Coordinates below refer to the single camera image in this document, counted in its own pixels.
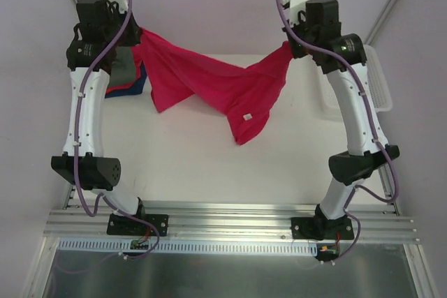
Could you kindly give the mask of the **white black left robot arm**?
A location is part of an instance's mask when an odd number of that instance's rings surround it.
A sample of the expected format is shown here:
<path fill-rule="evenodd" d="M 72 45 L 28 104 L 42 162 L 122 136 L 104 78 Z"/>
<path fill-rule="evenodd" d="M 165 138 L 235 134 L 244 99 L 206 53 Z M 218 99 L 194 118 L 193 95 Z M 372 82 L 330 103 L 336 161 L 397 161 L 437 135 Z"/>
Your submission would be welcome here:
<path fill-rule="evenodd" d="M 71 112 L 62 153 L 51 158 L 51 168 L 74 186 L 89 216 L 85 191 L 103 199 L 116 215 L 124 215 L 122 225 L 139 234 L 147 218 L 138 210 L 139 199 L 126 191 L 120 181 L 118 158 L 104 155 L 102 141 L 103 103 L 112 75 L 117 48 L 140 43 L 141 30 L 131 12 L 131 0 L 77 0 L 78 23 L 67 48 L 71 79 Z"/>

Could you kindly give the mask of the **crimson pink t shirt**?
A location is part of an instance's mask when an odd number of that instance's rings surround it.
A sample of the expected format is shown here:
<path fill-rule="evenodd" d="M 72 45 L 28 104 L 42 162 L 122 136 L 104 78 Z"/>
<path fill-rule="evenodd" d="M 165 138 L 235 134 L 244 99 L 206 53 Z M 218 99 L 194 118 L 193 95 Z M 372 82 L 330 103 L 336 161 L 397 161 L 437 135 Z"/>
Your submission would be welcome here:
<path fill-rule="evenodd" d="M 224 114 L 234 141 L 243 145 L 265 127 L 293 59 L 287 42 L 246 68 L 173 45 L 143 30 L 133 48 L 146 70 L 159 113 L 196 95 Z"/>

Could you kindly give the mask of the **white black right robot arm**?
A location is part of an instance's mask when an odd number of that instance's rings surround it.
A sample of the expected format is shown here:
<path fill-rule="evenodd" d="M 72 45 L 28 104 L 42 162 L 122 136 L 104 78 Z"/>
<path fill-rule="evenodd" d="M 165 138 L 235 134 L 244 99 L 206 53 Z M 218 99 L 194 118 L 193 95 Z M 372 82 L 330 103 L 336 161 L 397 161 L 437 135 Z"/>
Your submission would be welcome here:
<path fill-rule="evenodd" d="M 347 150 L 328 160 L 332 175 L 328 191 L 314 215 L 293 218 L 293 232 L 306 239 L 342 236 L 352 239 L 346 208 L 353 194 L 374 171 L 392 163 L 400 150 L 381 130 L 367 75 L 364 44 L 355 33 L 344 35 L 337 0 L 281 0 L 289 10 L 284 25 L 293 57 L 312 57 L 327 77 L 339 104 Z"/>

